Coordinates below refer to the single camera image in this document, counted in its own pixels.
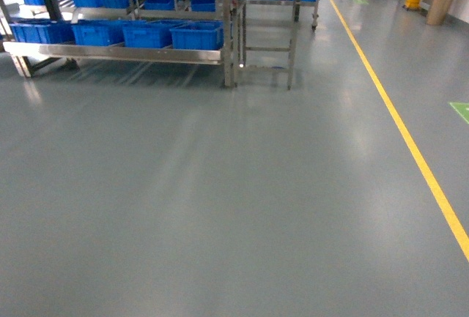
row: gray epoxy floor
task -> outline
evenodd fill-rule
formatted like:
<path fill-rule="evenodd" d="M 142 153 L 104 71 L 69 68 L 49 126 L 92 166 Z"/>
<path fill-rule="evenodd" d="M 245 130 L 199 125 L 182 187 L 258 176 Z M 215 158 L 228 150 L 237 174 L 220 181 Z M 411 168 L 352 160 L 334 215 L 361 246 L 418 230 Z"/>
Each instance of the gray epoxy floor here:
<path fill-rule="evenodd" d="M 335 1 L 467 230 L 469 127 L 448 106 L 469 102 L 449 61 L 467 35 Z M 328 0 L 320 15 L 312 34 L 302 13 L 290 92 L 99 61 L 23 81 L 0 56 L 0 315 L 467 316 L 468 262 Z M 250 18 L 250 40 L 282 41 L 265 25 L 289 11 Z"/>

